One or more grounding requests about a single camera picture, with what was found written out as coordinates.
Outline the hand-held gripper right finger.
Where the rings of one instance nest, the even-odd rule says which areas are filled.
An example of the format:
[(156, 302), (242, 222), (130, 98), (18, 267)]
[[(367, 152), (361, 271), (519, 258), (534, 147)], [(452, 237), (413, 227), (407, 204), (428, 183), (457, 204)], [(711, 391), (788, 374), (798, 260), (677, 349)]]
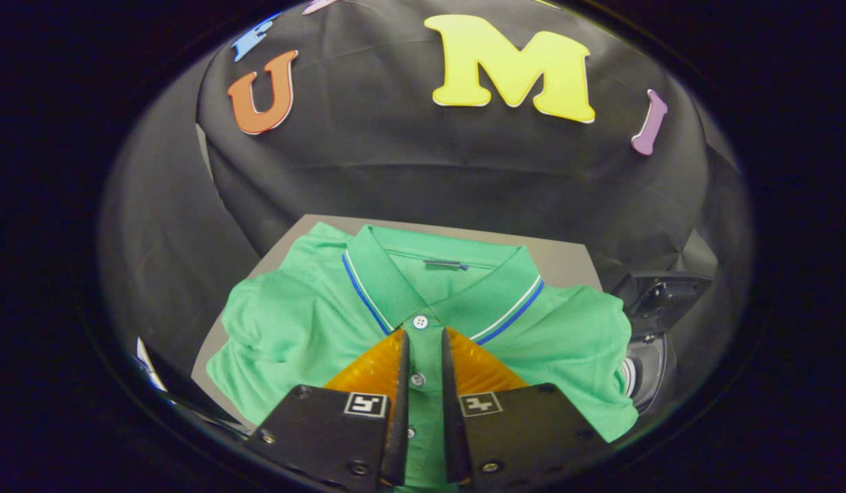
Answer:
[(457, 331), (442, 334), (447, 480), (536, 489), (591, 468), (608, 443), (552, 383), (529, 385)]

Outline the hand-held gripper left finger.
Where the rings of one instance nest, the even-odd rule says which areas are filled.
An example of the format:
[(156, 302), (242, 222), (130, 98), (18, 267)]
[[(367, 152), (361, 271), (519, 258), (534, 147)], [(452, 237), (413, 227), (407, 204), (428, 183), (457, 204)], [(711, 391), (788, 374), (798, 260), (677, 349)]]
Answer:
[(245, 449), (324, 490), (381, 490), (405, 480), (410, 341), (398, 329), (323, 387), (295, 386)]

